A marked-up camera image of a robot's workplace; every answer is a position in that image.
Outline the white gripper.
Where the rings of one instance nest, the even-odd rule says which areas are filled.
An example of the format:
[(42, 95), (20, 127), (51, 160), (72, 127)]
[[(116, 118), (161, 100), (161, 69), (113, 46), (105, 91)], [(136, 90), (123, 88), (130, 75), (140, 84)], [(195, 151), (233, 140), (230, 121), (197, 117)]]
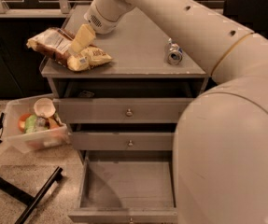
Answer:
[(80, 26), (69, 50), (80, 53), (95, 39), (95, 32), (102, 35), (111, 33), (122, 17), (133, 9), (131, 4), (122, 0), (93, 0), (84, 15), (89, 24)]

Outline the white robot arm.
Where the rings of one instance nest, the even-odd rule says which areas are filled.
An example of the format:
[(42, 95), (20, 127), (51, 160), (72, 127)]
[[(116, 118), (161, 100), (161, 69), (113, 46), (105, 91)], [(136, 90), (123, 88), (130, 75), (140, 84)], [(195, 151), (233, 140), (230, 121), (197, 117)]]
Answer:
[(268, 40), (193, 0), (93, 0), (111, 32), (139, 8), (216, 82), (193, 100), (173, 147), (178, 224), (268, 224)]

